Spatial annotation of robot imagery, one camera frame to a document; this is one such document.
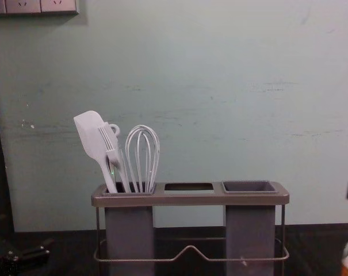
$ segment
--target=white whisk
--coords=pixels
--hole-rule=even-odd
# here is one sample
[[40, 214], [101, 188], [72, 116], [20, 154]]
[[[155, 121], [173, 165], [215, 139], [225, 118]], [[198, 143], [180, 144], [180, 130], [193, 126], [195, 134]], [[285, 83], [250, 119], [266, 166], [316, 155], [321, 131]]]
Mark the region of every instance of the white whisk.
[[[135, 166], [136, 172], [133, 170], [133, 165], [131, 162], [131, 142], [136, 139], [136, 147], [134, 148], [135, 156]], [[144, 168], [143, 175], [145, 176], [143, 181], [142, 178], [142, 167], [140, 164], [141, 154], [140, 151], [144, 150], [146, 152], [146, 166]], [[151, 193], [154, 189], [155, 178], [158, 168], [158, 160], [160, 155], [160, 141], [156, 132], [146, 125], [137, 125], [130, 132], [125, 142], [125, 158], [128, 162], [130, 176], [135, 188], [135, 192], [141, 193]]]

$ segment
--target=wall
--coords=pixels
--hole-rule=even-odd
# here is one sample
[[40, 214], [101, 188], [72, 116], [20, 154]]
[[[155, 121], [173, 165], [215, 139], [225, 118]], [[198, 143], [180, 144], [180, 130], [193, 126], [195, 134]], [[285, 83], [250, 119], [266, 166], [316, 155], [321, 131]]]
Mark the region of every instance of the wall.
[[[87, 0], [0, 19], [0, 128], [17, 231], [94, 228], [102, 183], [72, 118], [161, 138], [159, 181], [271, 179], [287, 223], [348, 222], [348, 0]], [[221, 224], [222, 208], [156, 212]]]

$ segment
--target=light green wall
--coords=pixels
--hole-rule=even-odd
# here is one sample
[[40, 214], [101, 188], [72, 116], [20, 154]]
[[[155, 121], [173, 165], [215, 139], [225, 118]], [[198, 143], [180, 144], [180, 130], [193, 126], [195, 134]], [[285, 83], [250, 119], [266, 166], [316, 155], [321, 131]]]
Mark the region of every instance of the light green wall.
[[348, 0], [86, 0], [76, 17], [0, 19], [17, 231], [94, 227], [102, 174], [72, 121], [86, 110], [124, 135], [153, 127], [159, 181], [270, 179], [291, 193], [288, 223], [348, 221]]

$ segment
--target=spatula head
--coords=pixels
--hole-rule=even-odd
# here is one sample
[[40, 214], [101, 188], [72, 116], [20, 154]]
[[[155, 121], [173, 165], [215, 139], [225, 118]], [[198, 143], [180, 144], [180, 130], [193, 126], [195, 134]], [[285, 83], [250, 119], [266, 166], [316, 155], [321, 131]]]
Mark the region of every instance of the spatula head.
[[93, 145], [91, 131], [98, 129], [104, 124], [103, 119], [96, 111], [87, 111], [74, 117], [75, 125], [81, 138], [83, 148], [89, 157], [95, 158], [91, 145]]

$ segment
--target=utensil holder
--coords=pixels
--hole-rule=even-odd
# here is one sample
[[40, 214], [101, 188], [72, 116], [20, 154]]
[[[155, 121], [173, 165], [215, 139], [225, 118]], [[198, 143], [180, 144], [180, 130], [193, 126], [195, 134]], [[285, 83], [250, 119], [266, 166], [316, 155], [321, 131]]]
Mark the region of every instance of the utensil holder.
[[[283, 261], [289, 257], [284, 246], [289, 193], [277, 182], [157, 183], [152, 194], [109, 194], [106, 186], [101, 185], [91, 199], [97, 214], [98, 248], [94, 258], [100, 264], [109, 264], [110, 276], [154, 276], [155, 262], [175, 262], [188, 250], [194, 250], [208, 262], [224, 262], [227, 276], [273, 276], [273, 262], [282, 262], [281, 275], [284, 274]], [[188, 245], [170, 259], [155, 259], [152, 207], [193, 205], [225, 206], [226, 258], [209, 258]], [[282, 252], [277, 258], [274, 257], [276, 205], [282, 206]], [[99, 208], [105, 208], [108, 259], [100, 258], [103, 242]]]

